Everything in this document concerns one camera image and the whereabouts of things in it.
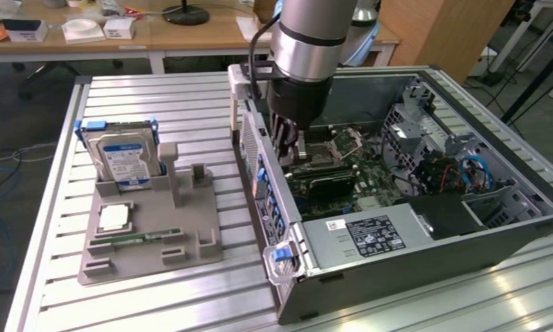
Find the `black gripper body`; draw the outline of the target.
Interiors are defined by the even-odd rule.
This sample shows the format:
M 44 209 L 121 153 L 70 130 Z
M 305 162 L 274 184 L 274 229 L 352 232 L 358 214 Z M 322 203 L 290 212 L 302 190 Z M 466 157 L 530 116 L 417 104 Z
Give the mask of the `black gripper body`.
M 289 120 L 300 130 L 309 128 L 325 108 L 333 78 L 301 82 L 281 73 L 265 75 L 270 128 Z

